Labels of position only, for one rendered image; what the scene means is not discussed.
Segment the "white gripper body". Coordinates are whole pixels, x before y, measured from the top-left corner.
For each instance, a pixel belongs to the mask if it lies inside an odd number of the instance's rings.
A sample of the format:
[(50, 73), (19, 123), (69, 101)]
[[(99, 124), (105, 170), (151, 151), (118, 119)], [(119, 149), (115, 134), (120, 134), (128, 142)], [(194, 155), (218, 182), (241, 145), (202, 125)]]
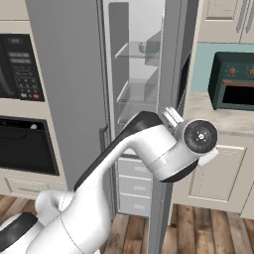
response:
[(163, 115), (174, 128), (177, 143), (165, 154), (171, 167), (186, 167), (193, 162), (204, 166), (218, 155), (217, 130), (205, 119), (188, 119), (173, 107), (166, 108)]

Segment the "glass fridge shelf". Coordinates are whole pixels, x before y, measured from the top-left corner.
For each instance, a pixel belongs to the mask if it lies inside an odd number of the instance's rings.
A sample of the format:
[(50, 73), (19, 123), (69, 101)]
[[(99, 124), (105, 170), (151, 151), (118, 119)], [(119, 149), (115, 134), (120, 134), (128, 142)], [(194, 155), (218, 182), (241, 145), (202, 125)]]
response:
[(149, 53), (140, 53), (138, 44), (141, 42), (128, 42), (116, 54), (116, 58), (144, 60), (145, 65), (158, 66), (160, 62), (160, 42), (147, 41)]
[(127, 80), (117, 97), (118, 103), (155, 104), (157, 99), (157, 85), (138, 79)]
[(129, 119), (131, 119), (135, 114), (142, 111), (142, 106), (140, 104), (128, 104), (125, 105), (120, 113), (117, 120), (118, 124), (126, 124)]

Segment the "grey fridge door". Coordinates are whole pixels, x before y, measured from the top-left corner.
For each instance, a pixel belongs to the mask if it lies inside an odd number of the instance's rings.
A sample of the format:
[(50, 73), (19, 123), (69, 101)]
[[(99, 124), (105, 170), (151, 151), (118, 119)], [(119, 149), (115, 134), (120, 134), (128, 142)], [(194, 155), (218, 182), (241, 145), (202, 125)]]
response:
[[(167, 123), (163, 117), (164, 109), (178, 108), (182, 68), (191, 53), (199, 1), (166, 0), (158, 98), (158, 114), (164, 123)], [(145, 254), (161, 254), (168, 225), (172, 190), (172, 184), (153, 180)]]

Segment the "white fridge drawer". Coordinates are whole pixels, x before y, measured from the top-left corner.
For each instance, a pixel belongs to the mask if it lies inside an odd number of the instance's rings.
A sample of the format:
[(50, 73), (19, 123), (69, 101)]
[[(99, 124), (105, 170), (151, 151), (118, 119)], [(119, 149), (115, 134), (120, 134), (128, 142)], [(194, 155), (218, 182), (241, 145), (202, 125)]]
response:
[(149, 217), (151, 199), (122, 193), (119, 197), (119, 209), (123, 213)]
[(118, 173), (121, 176), (150, 179), (152, 174), (139, 160), (120, 158), (117, 162)]
[(120, 176), (119, 191), (126, 194), (150, 197), (152, 192), (152, 181)]

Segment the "grey fridge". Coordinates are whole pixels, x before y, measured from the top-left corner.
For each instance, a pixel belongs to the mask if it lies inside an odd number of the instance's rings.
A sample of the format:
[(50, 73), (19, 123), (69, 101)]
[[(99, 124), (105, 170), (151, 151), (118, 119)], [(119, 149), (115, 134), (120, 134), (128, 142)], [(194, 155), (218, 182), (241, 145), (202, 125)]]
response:
[[(125, 105), (140, 104), (142, 110), (158, 113), (159, 74), (162, 56), (162, 30), (165, 19), (166, 0), (101, 0), (102, 35), (104, 43), (104, 66), (106, 83), (106, 109), (109, 123), (109, 143), (120, 133), (125, 124), (117, 120)], [(160, 42), (158, 66), (145, 65), (144, 60), (116, 58), (115, 54), (128, 42)], [(185, 105), (190, 55), (182, 68), (178, 111)], [(127, 80), (138, 79), (157, 85), (155, 104), (118, 103)]]

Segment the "grey freezer door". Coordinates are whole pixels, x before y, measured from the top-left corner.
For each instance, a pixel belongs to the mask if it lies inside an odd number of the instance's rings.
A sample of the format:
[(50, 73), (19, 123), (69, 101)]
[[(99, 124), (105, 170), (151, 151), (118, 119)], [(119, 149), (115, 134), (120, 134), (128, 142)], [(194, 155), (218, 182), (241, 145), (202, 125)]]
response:
[(101, 0), (26, 0), (67, 188), (100, 155), (106, 109)]

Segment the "dark green toaster oven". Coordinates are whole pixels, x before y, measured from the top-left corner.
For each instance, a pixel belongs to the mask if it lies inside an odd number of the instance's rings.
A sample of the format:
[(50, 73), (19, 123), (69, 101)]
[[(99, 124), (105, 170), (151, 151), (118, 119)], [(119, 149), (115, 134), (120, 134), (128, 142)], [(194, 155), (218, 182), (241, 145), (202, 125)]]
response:
[(214, 110), (254, 111), (254, 53), (217, 52), (207, 91)]

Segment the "teal container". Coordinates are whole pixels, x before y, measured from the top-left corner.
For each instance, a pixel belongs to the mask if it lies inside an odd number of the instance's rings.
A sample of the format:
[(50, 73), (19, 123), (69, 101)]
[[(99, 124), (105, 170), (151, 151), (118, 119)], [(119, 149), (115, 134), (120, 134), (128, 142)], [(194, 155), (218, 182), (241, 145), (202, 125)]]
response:
[(139, 52), (140, 53), (149, 53), (150, 52), (150, 47), (148, 46), (147, 43), (141, 42), (138, 44)]

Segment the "beige base cupboard door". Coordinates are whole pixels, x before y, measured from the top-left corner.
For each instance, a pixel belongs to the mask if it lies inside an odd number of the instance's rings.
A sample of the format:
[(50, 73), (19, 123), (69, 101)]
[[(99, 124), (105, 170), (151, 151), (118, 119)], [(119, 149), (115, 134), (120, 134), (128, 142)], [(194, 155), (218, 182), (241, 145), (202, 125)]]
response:
[(218, 145), (217, 150), (218, 155), (213, 160), (194, 170), (190, 196), (229, 201), (246, 149)]

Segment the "beige base cupboard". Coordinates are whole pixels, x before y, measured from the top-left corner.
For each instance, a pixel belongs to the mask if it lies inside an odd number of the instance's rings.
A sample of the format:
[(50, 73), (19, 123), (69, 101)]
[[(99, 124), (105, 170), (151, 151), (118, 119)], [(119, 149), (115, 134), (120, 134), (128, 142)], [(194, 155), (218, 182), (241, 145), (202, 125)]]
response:
[(218, 145), (244, 147), (246, 149), (229, 201), (190, 196), (193, 171), (183, 180), (174, 183), (173, 203), (237, 213), (242, 211), (254, 183), (254, 135), (220, 132), (218, 134), (216, 149)]

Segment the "black built-in oven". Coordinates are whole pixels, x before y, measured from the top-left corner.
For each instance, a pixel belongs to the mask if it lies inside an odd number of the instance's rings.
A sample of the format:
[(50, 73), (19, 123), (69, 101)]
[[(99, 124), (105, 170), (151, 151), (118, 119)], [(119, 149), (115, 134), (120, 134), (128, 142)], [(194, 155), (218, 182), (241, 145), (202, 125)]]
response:
[(0, 168), (60, 174), (45, 119), (0, 115)]

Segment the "beige drawer front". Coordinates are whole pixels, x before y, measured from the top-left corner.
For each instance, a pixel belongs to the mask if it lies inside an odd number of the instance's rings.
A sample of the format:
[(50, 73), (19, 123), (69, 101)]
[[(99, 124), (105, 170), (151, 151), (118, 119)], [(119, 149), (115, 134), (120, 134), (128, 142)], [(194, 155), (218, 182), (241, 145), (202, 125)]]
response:
[(65, 191), (66, 186), (62, 183), (43, 183), (25, 179), (6, 178), (5, 182), (10, 193), (28, 197), (36, 197), (41, 191), (60, 190)]

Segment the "beige tall oven cupboard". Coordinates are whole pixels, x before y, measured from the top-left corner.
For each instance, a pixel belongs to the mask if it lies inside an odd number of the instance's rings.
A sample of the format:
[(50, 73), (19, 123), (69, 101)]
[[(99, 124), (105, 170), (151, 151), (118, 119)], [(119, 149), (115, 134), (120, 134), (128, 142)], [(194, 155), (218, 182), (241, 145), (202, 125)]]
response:
[(45, 174), (36, 174), (0, 168), (0, 193), (16, 197), (34, 199), (36, 197), (28, 197), (10, 193), (5, 179), (14, 178), (19, 180), (25, 179), (43, 183), (62, 183), (65, 184), (66, 188), (67, 184), (26, 0), (0, 0), (0, 34), (27, 34), (30, 36), (36, 64), (38, 67), (39, 77), (42, 84), (42, 90), (45, 97), (44, 101), (0, 98), (0, 115), (45, 119), (48, 123), (50, 137), (52, 139), (53, 148), (60, 172), (58, 176), (50, 176)]

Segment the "black microwave oven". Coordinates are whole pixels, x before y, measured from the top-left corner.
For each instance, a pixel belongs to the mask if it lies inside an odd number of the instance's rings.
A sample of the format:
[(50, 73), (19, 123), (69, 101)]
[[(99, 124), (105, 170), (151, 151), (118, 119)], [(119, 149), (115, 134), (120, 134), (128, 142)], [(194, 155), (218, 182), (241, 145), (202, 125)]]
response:
[(45, 100), (27, 34), (0, 34), (0, 98)]

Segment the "beige wall cupboard door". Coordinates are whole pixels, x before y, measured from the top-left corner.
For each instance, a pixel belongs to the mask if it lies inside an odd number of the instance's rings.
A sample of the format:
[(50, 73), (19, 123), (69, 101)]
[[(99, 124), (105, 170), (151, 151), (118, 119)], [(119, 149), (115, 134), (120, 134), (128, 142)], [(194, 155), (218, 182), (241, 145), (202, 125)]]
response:
[(246, 23), (247, 23), (248, 14), (249, 14), (249, 6), (250, 6), (250, 0), (248, 1), (246, 14), (245, 14), (244, 22), (242, 25), (242, 32), (241, 32), (241, 36), (240, 36), (240, 43), (241, 44), (254, 44), (254, 19), (252, 22), (250, 32), (248, 34), (245, 33)]
[(242, 0), (204, 0), (198, 40), (207, 43), (238, 43), (236, 26)]

